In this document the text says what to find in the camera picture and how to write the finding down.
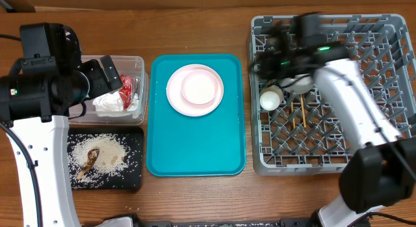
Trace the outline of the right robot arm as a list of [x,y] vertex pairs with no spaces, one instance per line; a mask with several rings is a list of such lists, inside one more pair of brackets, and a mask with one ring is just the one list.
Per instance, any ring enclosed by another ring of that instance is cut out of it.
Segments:
[[302,226],[368,226],[415,186],[415,59],[396,15],[257,16],[250,88],[262,176],[339,173]]

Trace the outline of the pink bowl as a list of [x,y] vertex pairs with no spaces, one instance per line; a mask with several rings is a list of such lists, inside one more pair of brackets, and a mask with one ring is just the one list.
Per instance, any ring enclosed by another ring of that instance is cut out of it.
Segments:
[[218,92],[217,78],[207,70],[194,70],[181,83],[181,93],[190,103],[203,105],[214,100]]

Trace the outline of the pink plate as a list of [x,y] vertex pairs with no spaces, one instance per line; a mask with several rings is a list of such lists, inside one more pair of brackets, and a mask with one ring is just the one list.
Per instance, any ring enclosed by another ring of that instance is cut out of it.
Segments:
[[[194,70],[207,70],[218,80],[218,92],[214,100],[203,105],[188,102],[181,93],[181,83],[185,76]],[[204,116],[214,111],[224,96],[224,84],[219,74],[212,68],[202,64],[188,64],[176,70],[166,85],[166,95],[169,104],[179,113],[185,116]]]

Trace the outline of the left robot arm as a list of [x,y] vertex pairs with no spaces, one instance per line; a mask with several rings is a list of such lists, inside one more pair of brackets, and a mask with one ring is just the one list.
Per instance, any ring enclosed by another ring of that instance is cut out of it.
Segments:
[[60,23],[20,27],[23,56],[1,78],[1,129],[14,151],[25,226],[78,226],[68,169],[70,108],[122,87],[109,56],[81,60]]

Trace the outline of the wooden chopstick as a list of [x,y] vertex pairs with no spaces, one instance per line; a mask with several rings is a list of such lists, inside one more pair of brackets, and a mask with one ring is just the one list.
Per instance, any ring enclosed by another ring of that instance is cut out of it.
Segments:
[[294,107],[294,102],[292,101],[291,102],[291,114],[292,114],[292,130],[294,130],[295,129],[295,127],[296,127],[296,115],[295,115],[295,113],[296,113],[296,111],[295,111],[296,109],[295,109],[295,107]]
[[301,111],[302,111],[302,123],[304,128],[307,127],[307,122],[306,122],[306,110],[305,110],[305,106],[304,106],[304,95],[300,94],[300,105],[301,105]]

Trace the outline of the cream paper cup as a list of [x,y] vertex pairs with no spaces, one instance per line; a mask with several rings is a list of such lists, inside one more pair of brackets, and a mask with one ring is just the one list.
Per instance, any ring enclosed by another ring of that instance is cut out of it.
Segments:
[[262,89],[260,91],[260,106],[266,111],[276,110],[283,101],[283,92],[276,85]]

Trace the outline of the white napkin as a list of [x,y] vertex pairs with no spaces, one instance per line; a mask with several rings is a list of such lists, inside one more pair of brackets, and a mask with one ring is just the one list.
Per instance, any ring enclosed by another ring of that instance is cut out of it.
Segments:
[[138,95],[134,94],[133,100],[127,109],[124,109],[124,101],[119,92],[104,94],[92,102],[99,117],[119,117],[133,114],[138,109]]

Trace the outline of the grey bowl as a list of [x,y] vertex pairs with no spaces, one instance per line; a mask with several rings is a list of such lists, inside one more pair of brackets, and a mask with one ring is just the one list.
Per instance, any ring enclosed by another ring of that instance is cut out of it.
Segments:
[[314,87],[313,79],[309,74],[300,74],[294,78],[282,79],[279,85],[284,91],[294,94],[305,94]]

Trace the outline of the red snack wrapper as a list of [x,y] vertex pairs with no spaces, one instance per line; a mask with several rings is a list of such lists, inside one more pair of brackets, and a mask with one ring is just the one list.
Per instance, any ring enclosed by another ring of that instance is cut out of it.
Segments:
[[119,89],[119,95],[123,101],[123,109],[126,111],[133,100],[133,78],[122,74],[120,76],[123,87]]

